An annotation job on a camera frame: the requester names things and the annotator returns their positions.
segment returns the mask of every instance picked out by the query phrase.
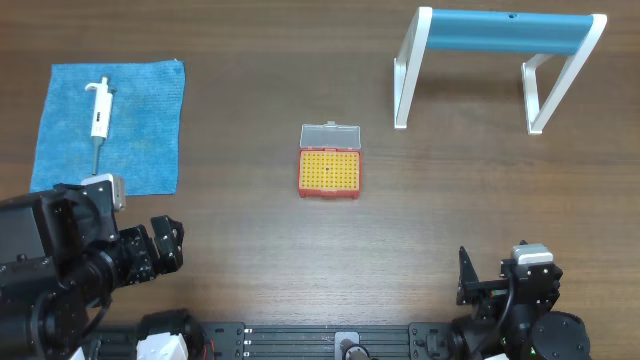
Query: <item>white support frame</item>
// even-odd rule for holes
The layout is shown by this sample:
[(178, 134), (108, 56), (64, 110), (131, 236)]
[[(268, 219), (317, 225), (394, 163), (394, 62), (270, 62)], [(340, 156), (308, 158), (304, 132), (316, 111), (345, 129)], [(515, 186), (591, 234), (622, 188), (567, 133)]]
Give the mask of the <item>white support frame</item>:
[[(409, 25), (409, 30), (402, 42), (400, 52), (393, 59), (393, 115), (396, 129), (407, 128), (409, 109), (413, 100), (418, 74), (420, 73), (422, 58), (427, 47), (432, 16), (432, 8), (418, 8), (413, 20), (411, 20), (411, 25)], [(536, 69), (553, 55), (538, 54), (522, 64), (527, 131), (530, 135), (542, 134), (542, 129), (600, 39), (600, 35), (602, 35), (607, 24), (607, 16), (602, 14), (593, 14), (592, 16), (593, 24), (591, 29), (589, 29), (582, 44), (580, 44), (578, 51), (574, 55), (567, 57), (560, 76), (542, 108), (540, 108), (538, 100)]]

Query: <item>white bracket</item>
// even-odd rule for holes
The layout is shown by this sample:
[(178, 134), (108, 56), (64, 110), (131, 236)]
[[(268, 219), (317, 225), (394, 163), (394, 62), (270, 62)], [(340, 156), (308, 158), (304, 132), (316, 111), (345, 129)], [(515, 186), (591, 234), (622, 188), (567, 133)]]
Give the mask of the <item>white bracket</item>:
[[(527, 117), (527, 130), (531, 135), (542, 133), (542, 129), (569, 89), (569, 86), (591, 54), (607, 23), (607, 16), (593, 14), (593, 24), (585, 36), (578, 51), (567, 58), (560, 76), (553, 86), (549, 97), (542, 105), (538, 102), (538, 87), (535, 70), (553, 55), (538, 54), (522, 64), (522, 83)], [(407, 118), (413, 100), (413, 93), (420, 73), (420, 65), (427, 47), (429, 28), (433, 9), (420, 7), (411, 20), (409, 30), (404, 37), (398, 56), (393, 60), (393, 105), (394, 127), (407, 128)]]
[(602, 35), (602, 31), (607, 24), (607, 15), (593, 14), (592, 16), (593, 24), (591, 25), (591, 29), (589, 29), (587, 36), (582, 40), (582, 44), (580, 44), (575, 55), (567, 57), (562, 71), (560, 71), (560, 76), (558, 76), (558, 80), (556, 80), (555, 85), (553, 85), (553, 89), (542, 105), (542, 108), (540, 108), (538, 103), (536, 69), (553, 55), (538, 54), (522, 64), (522, 86), (524, 91), (525, 112), (527, 114), (527, 131), (529, 135), (542, 134), (542, 129), (558, 107), (564, 94), (567, 93), (569, 86), (576, 78), (576, 75), (578, 75), (582, 65), (587, 61), (598, 39), (600, 39), (600, 35)]

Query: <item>pipette tip box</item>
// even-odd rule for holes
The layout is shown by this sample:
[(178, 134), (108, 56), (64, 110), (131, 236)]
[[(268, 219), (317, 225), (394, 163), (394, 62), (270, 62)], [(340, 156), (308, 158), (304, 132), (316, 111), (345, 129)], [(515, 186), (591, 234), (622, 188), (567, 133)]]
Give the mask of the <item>pipette tip box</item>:
[(360, 127), (302, 125), (298, 162), (300, 197), (357, 199), (362, 185)]

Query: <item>wooden tabletop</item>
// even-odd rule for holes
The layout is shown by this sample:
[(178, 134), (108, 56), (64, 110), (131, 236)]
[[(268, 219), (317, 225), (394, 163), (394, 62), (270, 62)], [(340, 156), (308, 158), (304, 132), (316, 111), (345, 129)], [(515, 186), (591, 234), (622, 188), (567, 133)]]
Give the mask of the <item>wooden tabletop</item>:
[[(527, 135), (524, 55), (427, 52), (408, 130), (393, 58), (419, 5), (609, 16), (541, 136)], [(564, 271), (556, 309), (596, 359), (640, 347), (640, 2), (34, 1), (0, 11), (0, 196), (29, 190), (52, 64), (184, 61), (175, 196), (128, 199), (121, 228), (168, 214), (184, 266), (121, 289), (107, 321), (189, 308), (258, 324), (449, 321), (458, 248), (481, 279), (520, 240)], [(538, 71), (548, 94), (562, 66)], [(302, 124), (359, 125), (359, 200), (301, 199)]]

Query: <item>blue and white stand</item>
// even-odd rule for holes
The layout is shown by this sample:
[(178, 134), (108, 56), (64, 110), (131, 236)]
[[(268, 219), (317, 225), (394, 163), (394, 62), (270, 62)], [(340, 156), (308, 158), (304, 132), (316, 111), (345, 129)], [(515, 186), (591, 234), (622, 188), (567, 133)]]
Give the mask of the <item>blue and white stand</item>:
[[(598, 42), (607, 16), (438, 10), (420, 7), (394, 59), (394, 126), (407, 128), (409, 108), (425, 50), (537, 54), (522, 64), (527, 130), (542, 129)], [(536, 69), (553, 55), (567, 56), (549, 97), (540, 108)]]

